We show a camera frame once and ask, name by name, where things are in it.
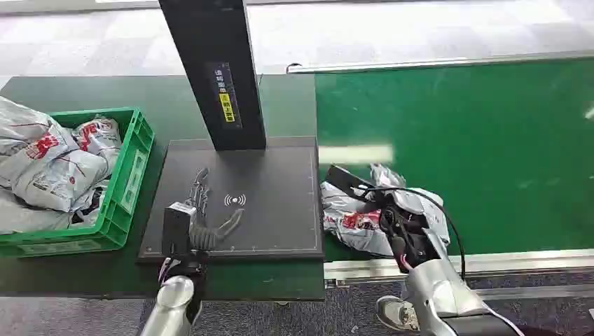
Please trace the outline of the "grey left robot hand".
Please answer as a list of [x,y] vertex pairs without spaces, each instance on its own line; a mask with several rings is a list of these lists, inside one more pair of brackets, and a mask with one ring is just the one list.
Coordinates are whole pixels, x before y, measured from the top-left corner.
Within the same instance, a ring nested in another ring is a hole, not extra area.
[[213,251],[216,246],[226,239],[240,224],[244,209],[236,209],[232,216],[218,227],[207,227],[208,203],[208,168],[197,171],[189,196],[184,201],[185,205],[195,210],[194,218],[188,229],[189,240],[192,246],[199,251]]

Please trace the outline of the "dark right robot hand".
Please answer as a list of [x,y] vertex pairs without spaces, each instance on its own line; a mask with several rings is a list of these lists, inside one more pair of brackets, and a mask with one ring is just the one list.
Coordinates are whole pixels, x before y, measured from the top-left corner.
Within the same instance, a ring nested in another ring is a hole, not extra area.
[[365,188],[358,185],[352,190],[357,200],[372,204],[380,210],[379,226],[400,271],[407,274],[422,263],[438,258],[436,247],[427,233],[430,226],[424,209],[401,206],[398,200],[409,195],[414,195],[418,200],[426,200],[443,214],[445,224],[449,224],[449,217],[442,204],[426,193],[411,188]]

